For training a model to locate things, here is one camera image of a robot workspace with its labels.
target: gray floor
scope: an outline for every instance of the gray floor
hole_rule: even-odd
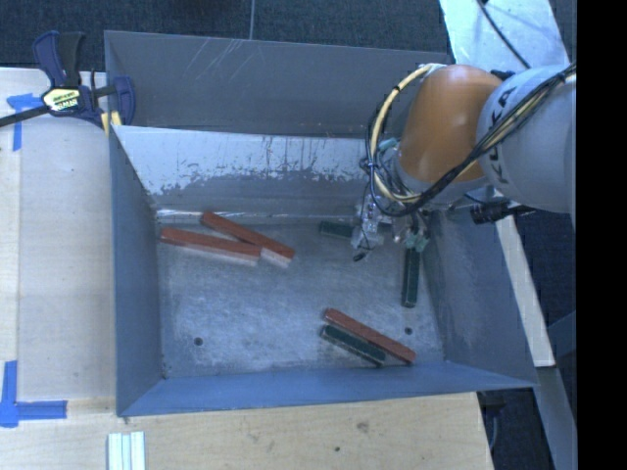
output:
[[[574,60],[577,0],[550,2]],[[79,66],[97,71],[104,69],[105,29],[450,51],[438,0],[0,0],[0,16],[0,66],[32,67],[32,41],[50,29],[84,31]],[[517,221],[551,325],[575,308],[573,228],[568,217],[548,212]],[[576,353],[560,369],[576,415]],[[553,468],[531,391],[504,398],[497,470]]]

